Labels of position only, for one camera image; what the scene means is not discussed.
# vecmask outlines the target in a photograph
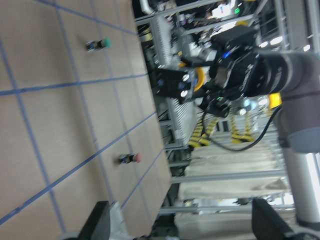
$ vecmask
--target metal rail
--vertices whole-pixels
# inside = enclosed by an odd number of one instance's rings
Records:
[[[178,13],[178,12],[182,12],[182,11],[185,11],[185,10],[189,10],[189,9],[194,9],[194,8],[198,8],[198,7],[201,7],[201,6],[205,6],[205,5],[208,5],[208,4],[213,4],[213,3],[216,3],[216,2],[219,2],[220,0],[201,0],[201,1],[195,1],[195,2],[192,2],[192,3],[188,3],[188,4],[184,4],[182,6],[177,6],[175,8],[172,8],[172,9],[168,9],[168,10],[164,10],[164,11],[158,11],[154,14],[150,14],[150,15],[147,15],[147,16],[142,16],[142,17],[138,17],[135,19],[135,22],[137,25],[140,25],[143,21],[142,20],[146,20],[148,18],[152,18],[154,16],[158,16],[158,15],[171,15],[171,14],[175,14],[175,13]]]
[[[287,49],[289,46],[288,37],[286,33],[286,26],[285,26],[285,12],[284,12],[284,3],[282,0],[274,1],[275,4],[275,13],[276,13],[276,21],[278,24],[278,29],[280,36],[282,36],[281,47],[283,50]]]
[[[312,46],[316,53],[320,53],[320,16],[319,2],[317,0],[308,0],[308,15],[310,17],[312,31]]]
[[[254,16],[255,16],[254,14],[250,14],[250,15],[246,15],[246,16],[240,16],[240,17],[236,17],[236,18],[231,18],[231,19],[228,19],[228,20],[220,21],[220,22],[209,24],[209,25],[205,25],[205,26],[195,27],[195,28],[192,28],[192,29],[184,31],[183,35],[193,34],[193,33],[196,33],[196,32],[202,32],[202,31],[205,31],[205,30],[208,30],[208,29],[219,27],[219,26],[224,25],[224,24],[232,23],[234,21],[249,20],[249,19],[252,19]]]
[[[273,209],[294,209],[294,205],[272,205]],[[172,206],[162,207],[158,214],[159,215],[170,215],[176,213],[196,213],[200,211],[248,211],[251,212],[252,206]]]
[[[286,175],[287,175],[286,170],[271,170],[271,171],[253,171],[253,172],[202,175],[202,176],[173,176],[171,178],[171,183],[180,184],[180,183],[192,183],[192,182],[204,182],[204,181],[233,180],[233,179],[284,177]]]

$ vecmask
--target white cloth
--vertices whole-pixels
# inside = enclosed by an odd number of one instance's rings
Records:
[[[295,211],[280,210],[286,222],[294,222]],[[251,228],[250,211],[233,211],[214,214],[177,213],[174,224],[184,240],[255,240]]]
[[[271,171],[277,167],[270,148],[264,143],[243,152],[230,152],[217,146],[199,147],[191,157],[185,176]],[[183,182],[178,197],[180,200],[252,198],[287,190],[279,177]]]
[[[278,177],[232,179],[180,184],[178,197],[187,199],[253,198],[288,191]]]

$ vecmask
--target blue grid line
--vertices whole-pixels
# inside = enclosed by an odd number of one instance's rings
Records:
[[[95,4],[94,4],[93,0],[90,0],[90,5],[91,5],[91,8],[92,8],[93,16],[95,18],[97,18],[97,10],[96,10],[96,7],[95,7]],[[97,27],[99,38],[102,39],[103,38],[103,34],[102,34],[101,27],[100,27],[100,25],[98,23],[96,23],[96,27]],[[110,63],[110,59],[109,59],[108,53],[107,53],[106,50],[103,53],[104,53],[104,58],[105,58],[106,64],[107,64],[107,66],[109,68],[111,76],[113,77],[111,63]],[[124,115],[124,112],[123,112],[123,108],[122,108],[122,105],[121,105],[119,92],[118,92],[117,85],[116,85],[115,82],[112,82],[112,87],[113,87],[114,96],[116,98],[116,104],[117,104],[117,107],[118,107],[118,110],[119,110],[120,118],[121,118],[121,121],[122,121],[122,127],[126,131],[128,129],[128,127],[126,125],[125,115]],[[133,153],[134,150],[133,150],[133,147],[132,147],[131,140],[130,140],[129,136],[127,135],[125,138],[126,138],[126,142],[128,144],[130,152]],[[137,166],[133,165],[133,169],[134,169],[135,176],[136,176],[137,180],[139,180],[139,173],[138,173]],[[145,207],[146,204],[147,204],[147,200],[146,200],[146,197],[145,197],[145,194],[144,194],[144,190],[143,190],[142,187],[140,187],[140,192],[141,192],[141,195],[142,195],[142,200],[144,202],[143,206],[144,206],[145,211],[147,213],[147,217],[149,218],[149,221],[151,222],[151,215],[149,213],[149,210]]]
[[[58,9],[61,9],[63,11],[66,11],[68,13],[71,13],[71,14],[74,14],[74,15],[77,15],[79,17],[82,17],[82,18],[85,18],[85,19],[88,19],[88,20],[91,20],[91,21],[94,21],[96,23],[100,23],[100,24],[103,24],[103,25],[106,25],[108,27],[111,27],[113,29],[117,29],[117,30],[120,30],[122,32],[125,32],[125,33],[128,33],[128,34],[131,34],[131,35],[135,35],[137,36],[138,34],[135,32],[135,31],[131,31],[129,29],[126,29],[124,27],[121,27],[121,26],[117,26],[113,23],[110,23],[110,22],[107,22],[107,21],[103,21],[101,19],[98,19],[97,17],[92,17],[92,16],[89,16],[89,15],[86,15],[86,14],[83,14],[81,12],[78,12],[78,11],[75,11],[73,9],[70,9],[70,8],[67,8],[67,7],[64,7],[64,6],[61,6],[57,3],[51,3],[51,2],[48,2],[46,0],[35,0],[36,2],[39,2],[39,3],[42,3],[42,4],[46,4],[46,5],[49,5],[49,6],[52,6],[52,7],[56,7]]]
[[[64,174],[63,176],[59,177],[56,181],[52,182],[51,184],[49,184],[47,187],[45,187],[43,190],[41,190],[40,192],[38,192],[37,194],[35,194],[33,197],[31,197],[30,199],[28,199],[26,202],[24,202],[21,206],[15,208],[13,211],[9,212],[7,215],[5,215],[4,217],[2,217],[0,219],[0,225],[2,225],[3,223],[5,223],[6,221],[8,221],[10,218],[12,218],[14,215],[16,215],[17,213],[19,213],[21,210],[23,210],[24,208],[26,208],[27,206],[29,206],[31,203],[33,203],[35,200],[37,200],[38,198],[40,198],[42,195],[46,194],[47,192],[51,191],[56,185],[58,185],[59,183],[61,183],[63,180],[65,180],[66,178],[68,178],[70,175],[72,175],[74,172],[76,172],[77,170],[79,170],[80,168],[82,168],[84,165],[86,165],[87,163],[89,163],[92,159],[94,159],[95,157],[99,156],[101,153],[103,153],[105,150],[107,150],[109,147],[111,147],[113,144],[115,144],[116,142],[118,142],[120,139],[122,139],[123,137],[125,137],[126,135],[128,135],[130,132],[132,132],[134,129],[136,129],[137,127],[139,127],[141,124],[143,124],[145,121],[147,121],[149,118],[151,118],[153,115],[155,115],[156,112],[150,114],[148,117],[146,117],[145,119],[143,119],[142,121],[140,121],[139,123],[137,123],[135,126],[133,126],[131,129],[129,129],[128,131],[126,131],[125,133],[123,133],[122,135],[120,135],[119,137],[117,137],[115,140],[113,140],[112,142],[110,142],[109,144],[107,144],[106,146],[104,146],[103,148],[101,148],[99,151],[97,151],[96,153],[94,153],[93,155],[91,155],[90,157],[88,157],[86,160],[84,160],[83,162],[81,162],[80,164],[78,164],[76,167],[74,167],[73,169],[71,169],[70,171],[68,171],[66,174]]]
[[[16,81],[14,73],[13,73],[11,67],[10,67],[8,56],[7,56],[7,53],[5,51],[4,46],[2,44],[2,39],[1,38],[0,38],[0,51],[1,51],[2,60],[3,60],[4,65],[5,65],[5,69],[6,69],[7,73],[8,73],[11,85],[12,85],[13,89],[17,89],[18,88],[17,81]],[[48,176],[46,167],[44,165],[44,162],[43,162],[43,159],[42,159],[38,144],[36,142],[36,138],[35,138],[34,132],[32,130],[32,127],[31,127],[31,124],[30,124],[30,121],[29,121],[29,118],[28,118],[28,115],[27,115],[27,111],[26,111],[25,105],[23,103],[23,99],[22,99],[22,97],[21,97],[21,95],[19,93],[16,93],[15,96],[16,96],[16,99],[18,101],[18,105],[19,105],[19,108],[20,108],[20,113],[22,115],[26,130],[27,130],[29,138],[31,140],[31,144],[32,144],[34,153],[36,155],[37,162],[39,164],[42,176],[44,178],[45,185],[48,186],[50,184],[49,176]],[[52,204],[53,204],[54,212],[55,212],[55,214],[57,216],[57,220],[58,220],[58,223],[60,225],[61,231],[63,233],[65,233],[66,232],[66,226],[65,226],[65,223],[63,221],[60,209],[58,207],[56,197],[55,197],[55,195],[54,195],[54,193],[52,191],[50,191],[50,198],[51,198],[51,201],[52,201]]]
[[[119,81],[124,79],[141,78],[146,75],[147,73],[139,74],[139,75],[122,76],[122,77],[111,77],[106,79],[95,79],[95,80],[87,80],[87,81],[79,81],[79,82],[66,82],[66,83],[58,83],[58,84],[52,84],[52,85],[46,85],[46,86],[31,86],[31,87],[16,88],[16,89],[10,89],[10,90],[2,90],[0,91],[0,96],[7,96],[7,95],[13,95],[13,94],[27,93],[27,92],[36,92],[36,91],[41,91],[46,89],[60,89],[60,88],[73,87],[73,86],[98,84],[98,83]]]
[[[115,6],[115,11],[116,11],[116,15],[117,15],[118,21],[119,21],[120,25],[122,26],[122,21],[121,21],[121,17],[120,17],[120,13],[119,13],[118,3],[117,3],[116,0],[113,0],[113,3],[114,3],[114,6]],[[121,37],[122,37],[123,44],[124,44],[124,51],[125,51],[126,55],[129,56],[129,59],[128,59],[129,70],[130,70],[130,74],[132,75],[133,72],[134,72],[134,68],[133,68],[132,60],[131,60],[130,54],[129,54],[129,48],[128,48],[127,39],[126,39],[126,36],[124,35],[123,32],[121,32]],[[139,94],[139,90],[138,90],[137,80],[135,78],[133,78],[133,85],[134,85],[135,94],[136,94],[137,99],[138,99],[140,114],[141,114],[142,117],[144,117],[144,110],[143,110],[142,103],[141,103],[141,98],[140,98],[140,94]],[[151,142],[151,136],[150,136],[150,132],[148,131],[147,125],[144,124],[143,127],[144,127],[144,129],[146,131],[146,135],[147,135],[147,138],[148,138],[149,142]],[[152,155],[154,156],[155,155],[155,150],[154,150],[152,145],[151,145],[151,152],[152,152]],[[161,190],[162,196],[165,197],[166,194],[165,194],[165,191],[164,191],[163,186],[162,186],[161,181],[160,181],[160,175],[159,175],[158,167],[155,166],[155,169],[156,169],[156,175],[157,175],[157,182],[158,182],[158,184],[160,186],[160,190]]]
[[[132,190],[132,192],[129,194],[129,196],[127,197],[127,199],[124,201],[124,203],[121,205],[121,209],[123,209],[126,204],[128,203],[128,201],[132,198],[132,196],[134,195],[134,193],[136,192],[136,190],[138,189],[138,187],[141,185],[142,181],[145,179],[146,175],[150,172],[151,168],[155,165],[155,163],[157,162],[157,160],[159,159],[160,155],[163,153],[164,149],[162,149],[159,154],[156,156],[156,158],[153,160],[153,162],[151,163],[151,165],[149,166],[149,168],[145,171],[145,173],[143,174],[143,176],[140,178],[139,182],[136,184],[136,186],[134,187],[134,189]]]
[[[118,3],[117,1],[113,0],[113,3],[114,3],[114,6],[115,6],[115,12],[116,12],[116,15],[117,15],[117,18],[118,18],[118,21],[120,23],[120,25],[122,26],[122,20],[121,20],[121,16],[120,16],[120,13],[119,13],[119,6],[118,6]],[[133,65],[132,65],[132,60],[130,58],[130,54],[129,54],[129,48],[128,48],[128,43],[127,43],[127,39],[125,37],[125,34],[123,32],[121,32],[121,38],[123,40],[123,44],[124,44],[124,51],[126,53],[127,56],[129,56],[129,59],[128,59],[128,65],[129,65],[129,71],[130,71],[130,74],[132,75],[133,72],[134,72],[134,68],[133,68]],[[140,115],[142,117],[144,117],[144,111],[143,111],[143,108],[142,108],[142,103],[141,103],[141,99],[140,99],[140,94],[139,94],[139,91],[138,91],[138,86],[137,86],[137,81],[135,78],[133,78],[133,86],[134,86],[134,91],[135,91],[135,94],[137,96],[137,99],[138,99],[138,104],[139,104],[139,111],[140,111]],[[146,130],[147,132],[147,138],[149,139],[149,142],[150,142],[150,133],[147,129],[147,126],[146,124],[143,124],[143,127],[144,129]],[[151,146],[151,152],[152,152],[152,155],[154,156],[155,153],[154,153],[154,149],[153,147]],[[161,192],[162,192],[162,195],[164,195],[164,191],[162,189],[162,186],[161,186],[161,183],[160,183],[160,177],[159,177],[159,173],[158,173],[158,170],[156,171],[156,174],[157,174],[157,182],[158,182],[158,185],[160,186],[160,189],[161,189]],[[153,221],[152,221],[152,218],[151,218],[151,214],[150,214],[150,210],[148,208],[148,203],[147,203],[147,200],[146,200],[146,195],[144,193],[144,190],[143,188],[141,187],[141,195],[142,195],[142,200],[144,202],[144,208],[147,212],[147,216],[149,218],[149,222],[151,225],[153,225]]]
[[[80,77],[79,77],[79,74],[78,74],[78,71],[77,71],[75,59],[74,59],[74,57],[72,55],[72,50],[70,48],[70,43],[68,41],[68,37],[67,37],[67,34],[66,34],[66,28],[64,26],[63,19],[61,17],[59,9],[56,8],[55,10],[56,10],[56,14],[57,14],[57,17],[58,17],[59,25],[60,25],[60,28],[61,28],[61,31],[62,31],[62,36],[63,36],[64,42],[65,42],[65,45],[66,45],[66,48],[67,48],[69,60],[70,60],[71,65],[72,65],[72,70],[73,70],[73,74],[74,74],[74,77],[75,77],[75,81],[77,83],[80,83]],[[78,85],[77,88],[78,88],[78,91],[79,91],[79,94],[80,94],[80,99],[81,99],[82,106],[83,106],[83,109],[84,109],[85,117],[86,117],[86,120],[88,122],[88,126],[89,126],[90,133],[91,133],[91,136],[92,136],[94,148],[95,148],[96,151],[98,151],[99,144],[97,142],[97,136],[96,136],[96,133],[95,133],[95,129],[94,129],[94,125],[93,125],[92,119],[90,117],[89,108],[88,108],[88,104],[87,104],[87,101],[86,101],[86,97],[85,97],[82,85]],[[98,161],[99,161],[100,168],[101,168],[101,171],[102,171],[102,175],[103,175],[103,178],[104,178],[104,183],[105,183],[106,189],[107,189],[109,197],[110,197],[110,201],[113,203],[115,201],[115,197],[114,197],[114,194],[113,194],[113,191],[112,191],[112,188],[111,188],[111,185],[110,185],[110,181],[109,181],[108,176],[107,176],[107,171],[105,169],[105,165],[103,163],[103,159],[102,159],[101,155],[98,156]]]

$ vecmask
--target wire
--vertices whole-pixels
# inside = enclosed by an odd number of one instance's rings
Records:
[[[209,139],[212,143],[216,144],[218,147],[220,148],[223,148],[225,150],[228,150],[228,151],[231,151],[231,152],[242,152],[242,151],[245,151],[245,150],[248,150],[250,148],[252,148],[253,146],[255,146],[257,143],[259,143],[261,141],[261,139],[264,137],[264,135],[266,134],[268,128],[269,128],[269,125],[271,124],[272,120],[274,119],[274,117],[276,116],[276,114],[280,111],[281,109],[281,106],[278,106],[274,112],[272,113],[271,117],[269,118],[268,122],[266,123],[263,131],[261,132],[260,136],[251,144],[249,144],[248,146],[245,146],[243,148],[239,148],[239,149],[234,149],[234,148],[230,148],[230,147],[227,147],[227,146],[224,146],[222,145],[221,143],[217,142],[216,140],[213,140],[213,139]],[[206,111],[204,111],[203,115],[202,115],[202,125],[203,125],[203,120],[205,118],[205,115],[206,115]]]

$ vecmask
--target blue light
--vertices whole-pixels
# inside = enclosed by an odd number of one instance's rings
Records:
[[[225,52],[225,53],[222,55],[222,57],[223,57],[224,59],[226,59],[230,54],[231,54],[231,52],[227,51],[227,52]]]

